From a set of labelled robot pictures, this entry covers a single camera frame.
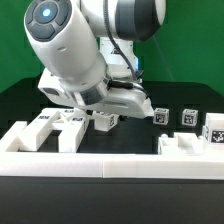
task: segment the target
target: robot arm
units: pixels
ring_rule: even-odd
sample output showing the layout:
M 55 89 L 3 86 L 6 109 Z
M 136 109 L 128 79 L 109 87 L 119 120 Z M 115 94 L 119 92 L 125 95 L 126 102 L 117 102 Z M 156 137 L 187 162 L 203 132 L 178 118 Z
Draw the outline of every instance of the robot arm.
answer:
M 107 46 L 101 54 L 95 37 L 107 37 L 109 32 L 115 43 L 118 38 L 144 41 L 161 26 L 164 16 L 165 0 L 33 1 L 24 23 L 31 46 L 46 67 L 40 90 L 61 105 L 150 116 L 150 100 L 139 84 L 113 82 L 112 71 L 122 71 L 125 62 L 108 63 Z

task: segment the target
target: black table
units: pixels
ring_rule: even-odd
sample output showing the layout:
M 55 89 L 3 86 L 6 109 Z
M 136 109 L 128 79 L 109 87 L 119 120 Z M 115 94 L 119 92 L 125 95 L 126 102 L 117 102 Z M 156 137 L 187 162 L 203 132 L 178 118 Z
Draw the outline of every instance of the black table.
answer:
M 45 107 L 59 107 L 24 79 L 0 94 L 0 135 L 18 120 L 31 121 Z M 129 118 L 108 133 L 90 125 L 79 153 L 156 154 L 158 137 L 201 134 L 206 112 L 224 112 L 224 98 L 206 85 L 146 82 L 153 108 L 170 109 L 167 126 Z M 196 127 L 181 124 L 196 109 Z M 57 151 L 53 133 L 40 151 Z M 0 177 L 0 223 L 224 223 L 224 183 L 206 180 Z

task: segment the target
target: fiducial marker cube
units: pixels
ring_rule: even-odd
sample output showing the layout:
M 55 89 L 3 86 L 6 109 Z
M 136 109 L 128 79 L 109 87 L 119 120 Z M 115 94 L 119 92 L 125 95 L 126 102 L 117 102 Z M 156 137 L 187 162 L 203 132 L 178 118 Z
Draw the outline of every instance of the fiducial marker cube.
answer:
M 185 109 L 182 114 L 182 125 L 196 126 L 198 120 L 198 111 Z
M 154 111 L 154 124 L 167 125 L 169 121 L 169 109 L 156 108 Z
M 116 114 L 94 111 L 93 118 L 95 120 L 94 129 L 107 132 L 117 125 L 119 116 Z
M 224 150 L 224 114 L 206 114 L 203 136 L 204 147 L 212 150 Z

